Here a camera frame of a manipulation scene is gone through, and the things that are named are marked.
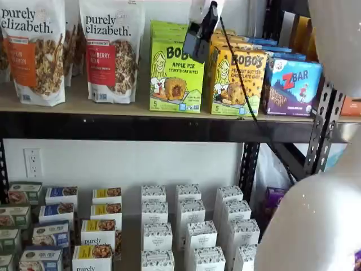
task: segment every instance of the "granola bag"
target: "granola bag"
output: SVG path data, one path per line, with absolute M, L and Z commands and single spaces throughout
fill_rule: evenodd
M 140 39 L 144 31 L 143 2 L 80 0 L 87 41 L 89 99 L 130 103 L 135 99 Z
M 63 66 L 65 86 L 71 85 L 74 53 L 78 35 L 79 2 L 65 0 L 65 41 L 63 45 Z
M 65 7 L 59 0 L 0 0 L 6 53 L 22 103 L 65 102 Z

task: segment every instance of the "yellow label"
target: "yellow label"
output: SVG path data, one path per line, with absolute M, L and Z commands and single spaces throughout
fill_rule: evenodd
M 81 246 L 79 249 L 78 259 L 92 259 L 94 246 Z

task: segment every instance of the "bobo's peanut butter chocolate box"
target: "bobo's peanut butter chocolate box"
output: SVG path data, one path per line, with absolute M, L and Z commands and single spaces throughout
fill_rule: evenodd
M 267 54 L 263 51 L 234 50 L 254 114 L 257 116 Z M 242 90 L 236 62 L 228 47 L 216 46 L 210 61 L 212 66 L 210 84 L 211 114 L 250 116 Z

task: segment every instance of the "cartoon woman illustration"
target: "cartoon woman illustration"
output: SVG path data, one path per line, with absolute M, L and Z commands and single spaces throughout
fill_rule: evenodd
M 158 51 L 154 55 L 152 63 L 151 90 L 153 90 L 154 96 L 166 99 L 164 82 L 167 75 L 165 73 L 165 55 L 162 51 Z
M 214 91 L 216 95 L 220 95 L 222 91 L 228 89 L 228 85 L 230 84 L 229 74 L 230 64 L 227 59 L 223 59 L 218 64 L 217 74 L 215 76 Z

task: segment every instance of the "electrical outlet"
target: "electrical outlet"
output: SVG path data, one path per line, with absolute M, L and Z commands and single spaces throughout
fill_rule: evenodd
M 24 149 L 25 166 L 28 178 L 42 178 L 41 156 L 39 148 Z

